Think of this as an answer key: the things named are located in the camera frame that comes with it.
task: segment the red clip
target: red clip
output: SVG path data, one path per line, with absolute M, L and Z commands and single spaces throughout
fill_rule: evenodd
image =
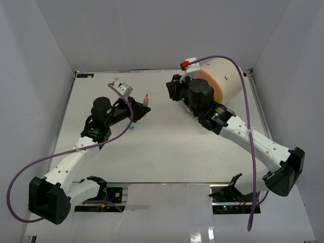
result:
M 184 62 L 181 64 L 181 69 L 184 70 L 184 69 L 186 69 L 188 66 L 189 66 L 189 61 L 184 61 Z

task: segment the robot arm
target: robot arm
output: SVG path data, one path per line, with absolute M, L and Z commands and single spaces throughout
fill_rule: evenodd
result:
M 130 97 L 132 87 L 127 84 L 114 83 L 117 89 L 130 103 L 133 121 L 137 122 L 151 109 Z M 90 176 L 76 186 L 72 181 L 88 161 L 98 153 L 102 142 L 111 136 L 110 127 L 130 117 L 130 110 L 124 100 L 119 98 L 114 105 L 106 97 L 99 97 L 93 103 L 91 115 L 87 118 L 73 152 L 67 155 L 54 169 L 42 178 L 35 177 L 29 183 L 28 209 L 54 224 L 62 223 L 72 206 L 87 199 L 104 200 L 106 181 Z
M 214 100 L 214 89 L 206 80 L 195 78 L 198 67 L 194 65 L 189 66 L 183 76 L 174 75 L 172 81 L 167 83 L 170 98 L 182 100 L 204 128 L 231 140 L 249 153 L 248 134 L 252 132 L 256 158 L 268 169 L 258 172 L 257 191 L 271 190 L 280 196 L 287 196 L 302 172 L 304 151 L 298 147 L 290 150 L 257 131 L 249 131 L 240 117 Z M 252 185 L 252 174 L 238 174 L 232 178 L 223 195 L 239 200 L 252 192 Z

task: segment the white wall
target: white wall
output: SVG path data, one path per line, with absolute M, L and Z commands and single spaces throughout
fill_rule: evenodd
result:
M 306 152 L 298 188 L 318 242 L 324 242 L 323 44 L 324 1 L 293 0 L 255 67 L 274 140 Z
M 73 70 L 179 68 L 224 54 L 254 67 L 290 0 L 36 0 Z
M 26 164 L 54 146 L 73 72 L 33 0 L 0 0 L 0 241 L 19 242 L 24 224 L 9 213 L 6 192 Z M 25 218 L 30 168 L 13 188 L 12 204 Z

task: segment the white table surface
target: white table surface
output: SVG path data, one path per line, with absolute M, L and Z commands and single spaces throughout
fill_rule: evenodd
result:
M 152 111 L 133 131 L 107 144 L 79 173 L 76 180 L 99 176 L 109 182 L 229 182 L 233 175 L 252 171 L 251 155 L 233 142 L 203 128 L 181 102 L 169 98 L 166 82 L 178 70 L 138 73 L 96 73 L 93 78 L 76 78 L 55 152 L 71 149 L 90 115 L 93 101 L 118 96 L 107 86 L 118 77 L 134 88 L 131 96 L 142 102 L 149 95 Z M 263 133 L 249 81 L 252 126 Z M 228 103 L 246 120 L 242 92 Z M 112 137 L 127 125 L 111 128 Z M 55 158 L 51 169 L 62 158 Z M 265 166 L 258 161 L 257 168 Z
M 107 83 L 118 77 L 142 101 L 149 95 L 152 111 L 133 131 L 107 144 L 75 179 L 90 175 L 110 182 L 228 182 L 237 173 L 250 173 L 251 155 L 234 143 L 205 130 L 180 102 L 169 99 L 165 83 L 178 70 L 95 73 L 75 80 L 56 152 L 70 149 L 83 129 L 92 102 L 100 96 L 113 103 L 117 95 Z M 264 133 L 248 78 L 252 127 Z M 246 119 L 242 93 L 229 104 Z M 112 136 L 126 121 L 112 127 Z M 51 167 L 62 158 L 54 159 Z M 258 170 L 265 168 L 259 161 Z M 297 187 L 288 197 L 272 193 L 247 232 L 248 215 L 212 215 L 206 185 L 132 185 L 125 212 L 75 213 L 59 226 L 29 224 L 26 235 L 38 242 L 303 242 L 314 235 Z M 128 206 L 145 206 L 130 210 Z

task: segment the cable connector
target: cable connector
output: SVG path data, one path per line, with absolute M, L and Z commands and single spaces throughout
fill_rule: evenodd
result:
M 189 61 L 184 61 L 183 63 L 180 64 L 181 70 L 186 70 L 187 67 L 189 66 Z

